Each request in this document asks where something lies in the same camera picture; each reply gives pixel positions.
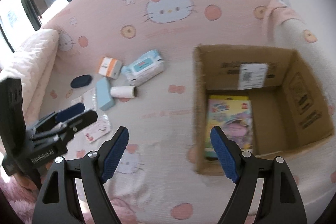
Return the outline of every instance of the blue rectangular block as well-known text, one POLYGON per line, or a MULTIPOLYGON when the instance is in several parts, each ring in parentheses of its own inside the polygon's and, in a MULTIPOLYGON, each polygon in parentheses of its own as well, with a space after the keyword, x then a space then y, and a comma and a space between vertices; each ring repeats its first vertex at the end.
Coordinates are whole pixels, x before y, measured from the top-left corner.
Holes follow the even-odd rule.
POLYGON ((96 83, 97 106, 102 111, 106 111, 114 106, 114 100, 110 94, 110 89, 111 83, 106 77, 100 79, 96 83))

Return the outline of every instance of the hand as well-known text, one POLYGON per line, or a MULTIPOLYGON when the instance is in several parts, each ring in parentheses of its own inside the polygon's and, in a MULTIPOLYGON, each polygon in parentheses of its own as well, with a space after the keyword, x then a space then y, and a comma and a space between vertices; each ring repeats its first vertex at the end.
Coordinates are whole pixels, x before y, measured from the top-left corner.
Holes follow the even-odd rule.
MULTIPOLYGON (((47 168, 47 170, 49 170, 49 168, 52 165, 52 163, 53 162, 51 161, 51 162, 49 162, 49 163, 47 163, 45 165, 45 167, 47 168)), ((17 181, 17 183, 19 185, 21 185, 22 187, 24 187, 24 188, 29 189, 29 190, 36 190, 37 189, 37 187, 34 184, 34 182, 32 182, 28 177, 23 176, 23 175, 21 175, 19 173, 15 173, 13 175, 13 177, 15 178, 15 180, 17 181)))

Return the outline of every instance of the barcode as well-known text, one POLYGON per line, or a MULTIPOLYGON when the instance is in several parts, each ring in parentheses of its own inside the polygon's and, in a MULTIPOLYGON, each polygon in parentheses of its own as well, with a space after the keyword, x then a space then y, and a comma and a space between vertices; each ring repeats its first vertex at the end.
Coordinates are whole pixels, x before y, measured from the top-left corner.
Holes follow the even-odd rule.
POLYGON ((247 82, 250 81, 252 77, 252 73, 251 72, 244 72, 243 73, 243 81, 247 82))

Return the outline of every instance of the teal label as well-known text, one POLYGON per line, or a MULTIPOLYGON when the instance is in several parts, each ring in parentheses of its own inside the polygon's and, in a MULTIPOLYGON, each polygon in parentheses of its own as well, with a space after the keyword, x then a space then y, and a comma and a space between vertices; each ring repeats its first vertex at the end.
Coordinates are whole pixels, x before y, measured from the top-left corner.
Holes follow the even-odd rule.
POLYGON ((139 72, 139 71, 147 68, 148 66, 150 66, 152 64, 153 64, 153 61, 150 58, 147 58, 147 59, 141 61, 140 63, 137 63, 136 65, 134 65, 133 69, 136 72, 139 72))

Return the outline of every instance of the orange and white box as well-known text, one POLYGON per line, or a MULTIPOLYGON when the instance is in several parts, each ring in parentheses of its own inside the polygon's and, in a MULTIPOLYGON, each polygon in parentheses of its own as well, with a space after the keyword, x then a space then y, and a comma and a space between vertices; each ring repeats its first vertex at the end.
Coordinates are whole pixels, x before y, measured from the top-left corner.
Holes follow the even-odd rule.
POLYGON ((105 57, 101 60, 98 73, 113 79, 117 79, 120 74, 122 63, 120 60, 105 57))

